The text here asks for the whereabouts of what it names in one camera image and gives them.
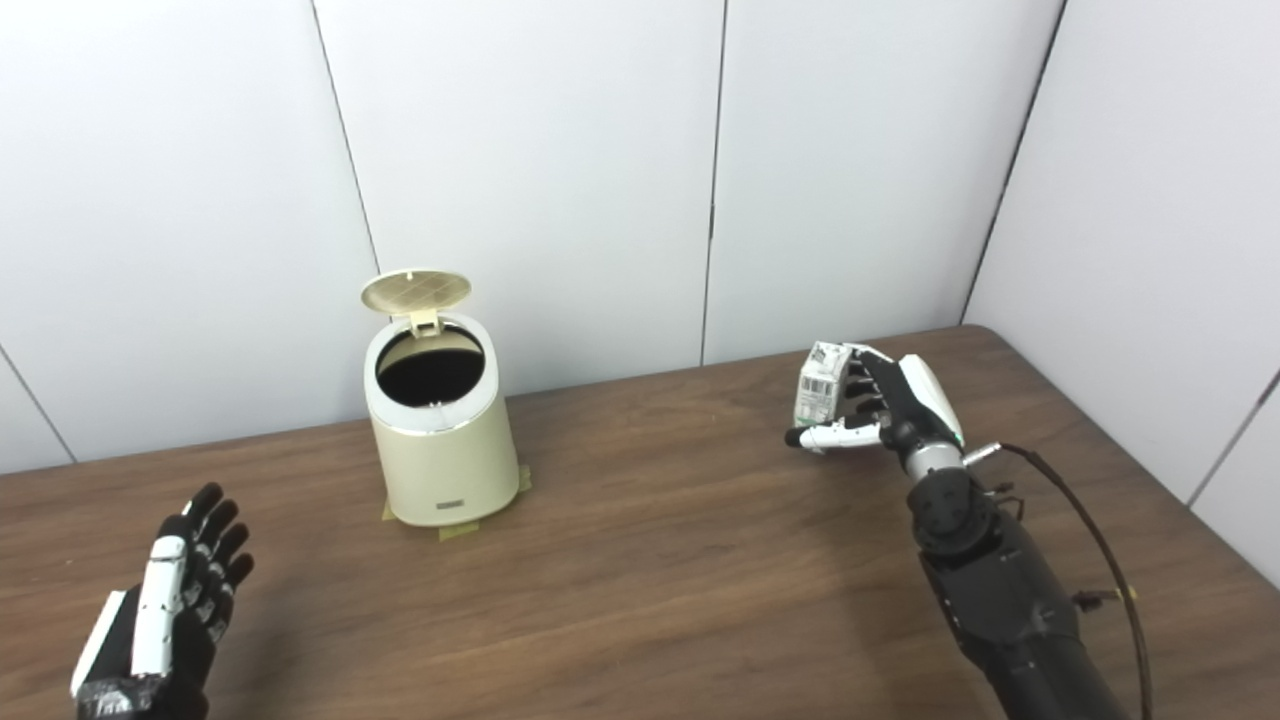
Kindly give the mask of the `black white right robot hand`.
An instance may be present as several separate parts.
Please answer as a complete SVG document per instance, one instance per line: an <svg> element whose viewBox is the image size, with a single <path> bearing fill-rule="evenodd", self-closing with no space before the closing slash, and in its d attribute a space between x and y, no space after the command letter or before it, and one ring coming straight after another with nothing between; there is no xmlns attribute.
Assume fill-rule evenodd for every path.
<svg viewBox="0 0 1280 720"><path fill-rule="evenodd" d="M833 448L882 446L909 454L918 446L965 447L956 413L928 363L915 354L899 360L869 345L844 343L847 355L840 386L855 411L786 430L791 448L823 454Z"/></svg>

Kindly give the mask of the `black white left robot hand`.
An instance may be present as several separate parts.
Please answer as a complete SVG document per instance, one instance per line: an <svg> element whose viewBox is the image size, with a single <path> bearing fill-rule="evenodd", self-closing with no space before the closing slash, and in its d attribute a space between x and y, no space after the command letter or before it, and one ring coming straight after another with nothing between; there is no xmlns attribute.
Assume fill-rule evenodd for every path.
<svg viewBox="0 0 1280 720"><path fill-rule="evenodd" d="M206 719L218 646L255 560L250 529L218 483L164 519L142 580L111 592L69 693L78 719Z"/></svg>

